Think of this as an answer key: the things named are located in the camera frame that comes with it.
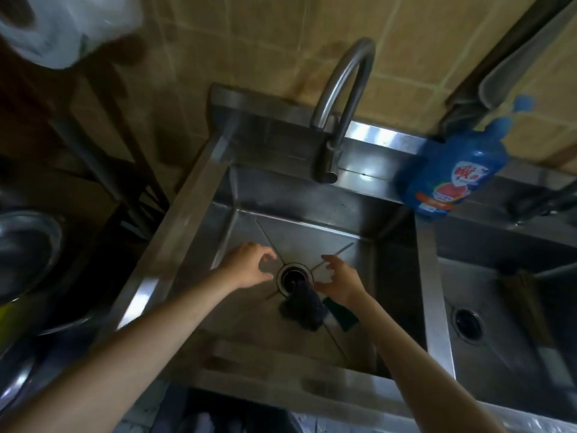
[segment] bottle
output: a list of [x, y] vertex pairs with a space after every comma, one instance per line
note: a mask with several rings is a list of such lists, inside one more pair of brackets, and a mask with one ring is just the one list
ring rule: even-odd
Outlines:
[[[513, 112], [533, 108], [533, 99], [518, 96]], [[429, 218], [449, 214], [509, 161], [501, 140], [513, 125], [510, 116], [494, 119], [485, 130], [465, 130], [444, 145], [425, 152], [419, 170], [399, 188], [403, 202]]]

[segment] hand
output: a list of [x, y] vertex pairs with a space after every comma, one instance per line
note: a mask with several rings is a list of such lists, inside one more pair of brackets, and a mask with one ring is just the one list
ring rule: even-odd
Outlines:
[[314, 290], [327, 295], [336, 303], [350, 308], [353, 298], [366, 294], [357, 271], [338, 258], [336, 255], [321, 255], [328, 262], [327, 269], [335, 271], [332, 282], [316, 282]]
[[276, 260], [271, 247], [245, 242], [224, 257], [219, 270], [228, 274], [235, 288], [244, 289], [274, 278], [274, 275], [258, 268], [260, 260], [269, 258]]

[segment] person's left hand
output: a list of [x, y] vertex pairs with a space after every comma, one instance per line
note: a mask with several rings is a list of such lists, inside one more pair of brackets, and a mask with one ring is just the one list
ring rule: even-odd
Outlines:
[[274, 278], [258, 268], [261, 259], [267, 261], [269, 258], [276, 260], [271, 247], [245, 242], [224, 257], [219, 269], [227, 273], [236, 288], [245, 289]]

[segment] sink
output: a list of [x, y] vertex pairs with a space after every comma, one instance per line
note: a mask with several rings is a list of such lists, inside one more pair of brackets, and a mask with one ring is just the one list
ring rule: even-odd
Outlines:
[[[553, 334], [574, 346], [569, 323], [557, 318], [574, 315], [574, 289], [567, 287], [577, 281], [571, 266], [577, 262], [577, 248], [460, 218], [439, 220], [435, 232], [456, 379], [480, 401], [577, 420], [565, 393], [550, 384], [497, 284], [497, 268], [512, 260], [537, 275]], [[564, 354], [571, 360], [570, 352]]]
[[347, 331], [329, 315], [307, 331], [279, 312], [285, 268], [298, 265], [315, 281], [331, 272], [322, 254], [355, 267], [365, 288], [426, 348], [420, 272], [412, 216], [383, 230], [400, 205], [288, 175], [232, 166], [220, 182], [179, 269], [173, 293], [194, 284], [243, 241], [271, 246], [278, 258], [261, 264], [275, 279], [229, 295], [199, 329], [225, 340], [312, 358], [348, 370], [390, 377], [365, 331]]

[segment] faucet spout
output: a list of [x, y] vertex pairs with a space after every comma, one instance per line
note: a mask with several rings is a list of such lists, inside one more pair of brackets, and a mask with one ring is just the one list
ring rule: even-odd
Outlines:
[[321, 94], [319, 102], [314, 108], [313, 116], [310, 120], [310, 127], [317, 130], [324, 130], [336, 98], [339, 96], [349, 76], [355, 68], [358, 67], [357, 77], [355, 78], [347, 103], [344, 106], [343, 114], [340, 117], [334, 134], [330, 135], [327, 142], [323, 145], [316, 163], [315, 172], [317, 179], [322, 183], [335, 183], [339, 178], [338, 163], [342, 153], [343, 139], [361, 100], [371, 70], [373, 69], [375, 48], [375, 43], [371, 38], [361, 38], [355, 42], [335, 67]]

